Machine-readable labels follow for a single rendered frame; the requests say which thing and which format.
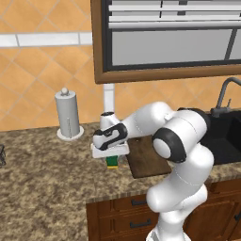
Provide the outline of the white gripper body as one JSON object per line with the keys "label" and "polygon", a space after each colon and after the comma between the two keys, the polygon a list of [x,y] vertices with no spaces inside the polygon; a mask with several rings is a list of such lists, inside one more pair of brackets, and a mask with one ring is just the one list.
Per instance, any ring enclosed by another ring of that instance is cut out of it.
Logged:
{"label": "white gripper body", "polygon": [[123,144],[109,148],[105,151],[101,151],[97,149],[93,144],[90,145],[90,148],[92,150],[93,158],[106,158],[109,156],[126,155],[130,152],[127,142],[124,142]]}

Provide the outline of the green and yellow sponge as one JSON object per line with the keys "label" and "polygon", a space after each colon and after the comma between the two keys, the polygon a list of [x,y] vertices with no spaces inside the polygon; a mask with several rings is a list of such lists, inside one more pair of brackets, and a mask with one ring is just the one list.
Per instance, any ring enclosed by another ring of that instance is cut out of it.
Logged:
{"label": "green and yellow sponge", "polygon": [[108,156],[106,159],[106,164],[109,169],[117,169],[119,167],[118,157],[115,156]]}

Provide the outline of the dark brown cutting board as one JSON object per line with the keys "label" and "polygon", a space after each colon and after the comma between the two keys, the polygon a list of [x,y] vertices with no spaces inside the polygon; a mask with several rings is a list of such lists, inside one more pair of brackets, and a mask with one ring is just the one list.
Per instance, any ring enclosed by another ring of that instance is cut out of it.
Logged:
{"label": "dark brown cutting board", "polygon": [[153,149],[152,137],[136,137],[127,141],[130,152],[126,155],[135,179],[171,173],[166,159]]}

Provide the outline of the brown wooden drawer front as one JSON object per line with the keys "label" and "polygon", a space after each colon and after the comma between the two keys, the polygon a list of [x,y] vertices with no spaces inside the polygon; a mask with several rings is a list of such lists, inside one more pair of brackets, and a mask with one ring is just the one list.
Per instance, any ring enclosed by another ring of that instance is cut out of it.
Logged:
{"label": "brown wooden drawer front", "polygon": [[131,200],[137,200],[137,201],[146,201],[146,195],[137,195],[137,196],[132,196],[132,197],[125,197],[125,198],[120,198],[120,199],[115,199],[113,200],[113,208],[115,211],[124,211],[124,210],[134,210],[135,208],[140,208],[144,207],[147,205],[137,205],[137,206],[132,206]]}
{"label": "brown wooden drawer front", "polygon": [[[139,223],[146,222],[150,218],[152,224],[150,226],[141,227],[141,228],[130,228],[130,222]],[[137,212],[132,214],[121,214],[118,217],[112,218],[111,228],[115,233],[139,231],[140,229],[150,228],[154,226],[157,222],[158,215],[153,212]]]}

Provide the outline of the grey paper towel roll holder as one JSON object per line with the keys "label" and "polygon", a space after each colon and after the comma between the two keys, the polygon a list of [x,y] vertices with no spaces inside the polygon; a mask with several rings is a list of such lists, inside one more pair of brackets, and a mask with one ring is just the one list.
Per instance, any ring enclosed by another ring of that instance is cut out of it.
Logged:
{"label": "grey paper towel roll holder", "polygon": [[59,120],[57,136],[65,141],[73,141],[84,134],[84,128],[79,124],[76,94],[63,88],[55,95],[56,110]]}

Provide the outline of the black sink basin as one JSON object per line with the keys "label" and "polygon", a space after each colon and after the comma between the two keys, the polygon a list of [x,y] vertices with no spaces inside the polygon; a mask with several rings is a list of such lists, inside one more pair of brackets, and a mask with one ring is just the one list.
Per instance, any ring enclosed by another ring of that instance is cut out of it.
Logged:
{"label": "black sink basin", "polygon": [[195,147],[195,155],[214,165],[241,162],[241,112],[234,111],[213,117],[204,115],[209,120],[209,128]]}

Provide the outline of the brown wooden false drawer panel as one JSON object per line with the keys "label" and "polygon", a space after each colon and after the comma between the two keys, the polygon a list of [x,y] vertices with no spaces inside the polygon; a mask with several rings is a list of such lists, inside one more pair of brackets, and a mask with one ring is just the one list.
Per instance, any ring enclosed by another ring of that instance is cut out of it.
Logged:
{"label": "brown wooden false drawer panel", "polygon": [[208,190],[213,193],[229,193],[241,190],[241,179],[233,179],[217,183],[211,183]]}

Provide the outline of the dark grey tap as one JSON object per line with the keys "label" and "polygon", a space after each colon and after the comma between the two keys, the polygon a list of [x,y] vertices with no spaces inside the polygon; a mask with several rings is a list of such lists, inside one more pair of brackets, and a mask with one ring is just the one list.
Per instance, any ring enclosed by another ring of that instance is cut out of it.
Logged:
{"label": "dark grey tap", "polygon": [[217,105],[210,110],[211,115],[214,118],[218,118],[221,114],[229,113],[231,111],[231,109],[230,109],[231,100],[229,100],[229,102],[226,106],[222,105],[222,101],[225,96],[226,88],[231,82],[241,86],[241,80],[236,77],[229,77],[223,82],[221,91],[220,91],[218,99],[217,99]]}

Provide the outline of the brown wooden cupboard door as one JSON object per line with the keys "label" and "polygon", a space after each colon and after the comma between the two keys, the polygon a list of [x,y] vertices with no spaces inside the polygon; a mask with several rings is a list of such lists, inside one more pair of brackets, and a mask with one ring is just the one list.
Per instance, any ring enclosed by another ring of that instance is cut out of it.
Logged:
{"label": "brown wooden cupboard door", "polygon": [[227,241],[236,224],[240,194],[217,195],[196,208],[185,221],[191,241]]}

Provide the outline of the brown framed window with blinds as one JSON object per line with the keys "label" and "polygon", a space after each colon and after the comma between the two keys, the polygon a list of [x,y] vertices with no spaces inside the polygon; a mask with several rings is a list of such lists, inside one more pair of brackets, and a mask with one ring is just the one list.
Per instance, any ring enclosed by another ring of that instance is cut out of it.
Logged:
{"label": "brown framed window with blinds", "polygon": [[241,74],[241,0],[90,0],[95,82]]}

